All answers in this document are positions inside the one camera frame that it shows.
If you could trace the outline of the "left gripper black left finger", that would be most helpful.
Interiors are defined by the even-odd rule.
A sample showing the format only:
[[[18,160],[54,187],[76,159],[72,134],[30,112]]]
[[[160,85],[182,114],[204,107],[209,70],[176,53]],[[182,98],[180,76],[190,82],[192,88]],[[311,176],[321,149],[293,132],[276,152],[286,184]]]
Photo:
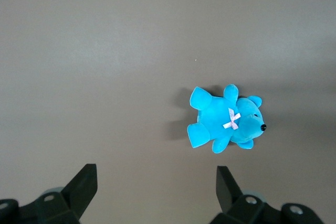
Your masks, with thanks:
[[[25,206],[1,200],[1,223],[79,223],[98,189],[97,166],[86,164],[61,190],[48,191]]]

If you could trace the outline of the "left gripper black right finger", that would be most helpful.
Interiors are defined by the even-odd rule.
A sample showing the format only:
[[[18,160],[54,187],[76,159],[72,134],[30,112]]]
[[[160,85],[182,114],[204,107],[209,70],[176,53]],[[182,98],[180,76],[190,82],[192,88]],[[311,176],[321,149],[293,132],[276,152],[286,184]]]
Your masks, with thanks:
[[[211,223],[320,223],[305,205],[286,203],[277,210],[257,196],[244,194],[226,166],[217,167],[216,196],[222,212]]]

